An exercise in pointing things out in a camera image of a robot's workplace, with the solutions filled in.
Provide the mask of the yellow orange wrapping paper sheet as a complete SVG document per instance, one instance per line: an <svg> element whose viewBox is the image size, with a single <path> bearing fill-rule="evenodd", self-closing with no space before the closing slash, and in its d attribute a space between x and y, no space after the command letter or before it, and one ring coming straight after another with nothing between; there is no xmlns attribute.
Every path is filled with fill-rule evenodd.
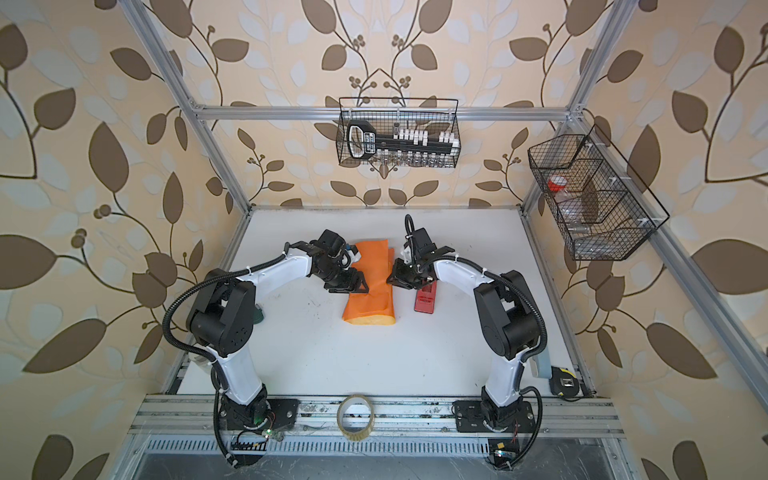
<svg viewBox="0 0 768 480"><path fill-rule="evenodd" d="M361 259L355 266L364 274L369 292L350 294L342 318L352 325L394 325L392 286L387 282L393 268L394 250L387 240L359 242L357 248Z"/></svg>

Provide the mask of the red tape dispenser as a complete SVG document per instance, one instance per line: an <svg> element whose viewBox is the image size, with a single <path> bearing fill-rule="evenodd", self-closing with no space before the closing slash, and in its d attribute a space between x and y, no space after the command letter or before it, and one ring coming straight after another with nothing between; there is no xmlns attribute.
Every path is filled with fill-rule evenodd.
<svg viewBox="0 0 768 480"><path fill-rule="evenodd" d="M433 314L435 311L436 293L436 282L419 289L415 298L414 311L423 314Z"/></svg>

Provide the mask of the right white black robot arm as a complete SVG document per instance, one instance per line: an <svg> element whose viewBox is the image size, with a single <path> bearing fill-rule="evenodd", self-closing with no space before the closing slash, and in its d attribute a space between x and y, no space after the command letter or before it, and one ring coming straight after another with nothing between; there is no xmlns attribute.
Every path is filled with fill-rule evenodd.
<svg viewBox="0 0 768 480"><path fill-rule="evenodd" d="M531 450L543 423L543 397L535 386L521 385L528 360L543 353L548 333L524 276L511 270L493 273L464 258L451 247L437 247L424 228L415 227L411 215L404 220L403 256L394 261L387 283L420 290L437 282L450 284L475 301L482 336L496 355L481 389L480 411L486 429L505 433L521 424L536 399L530 438L511 451L495 450L489 463L498 470L513 470Z"/></svg>

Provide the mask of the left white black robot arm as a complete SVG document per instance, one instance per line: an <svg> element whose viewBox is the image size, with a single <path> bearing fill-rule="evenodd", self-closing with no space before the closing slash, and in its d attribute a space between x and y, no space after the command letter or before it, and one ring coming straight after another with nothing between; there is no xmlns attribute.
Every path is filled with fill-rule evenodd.
<svg viewBox="0 0 768 480"><path fill-rule="evenodd" d="M365 276L354 267L361 259L357 246L326 229L315 240L286 243L277 257L264 263L238 271L215 269L167 308L160 323L164 339L210 366L213 434L231 467L251 462L230 449L222 423L232 422L244 432L268 438L278 420L246 348L255 325L257 297L312 276L322 280L330 293L367 293Z"/></svg>

